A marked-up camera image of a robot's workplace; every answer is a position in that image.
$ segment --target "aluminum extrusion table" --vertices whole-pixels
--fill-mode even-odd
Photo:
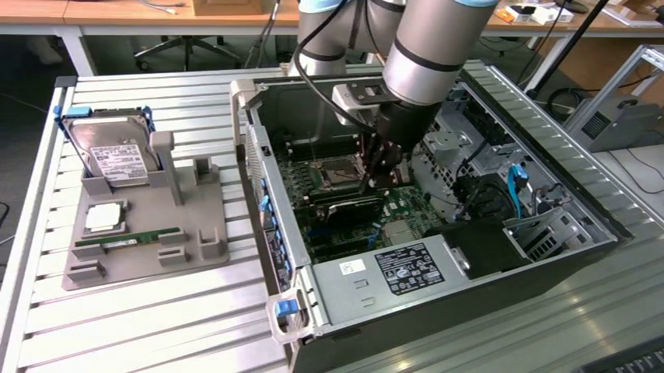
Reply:
[[[179,165],[212,155],[222,169],[228,265],[98,288],[61,288],[82,164],[50,115],[0,293],[3,373],[286,372],[270,337],[268,291],[233,149],[229,84],[280,69],[81,78],[53,107],[150,105],[175,132]],[[551,146],[559,136],[535,128]],[[636,243],[542,297],[436,333],[342,372],[570,372],[664,332],[664,231],[583,157],[575,175],[635,232]]]

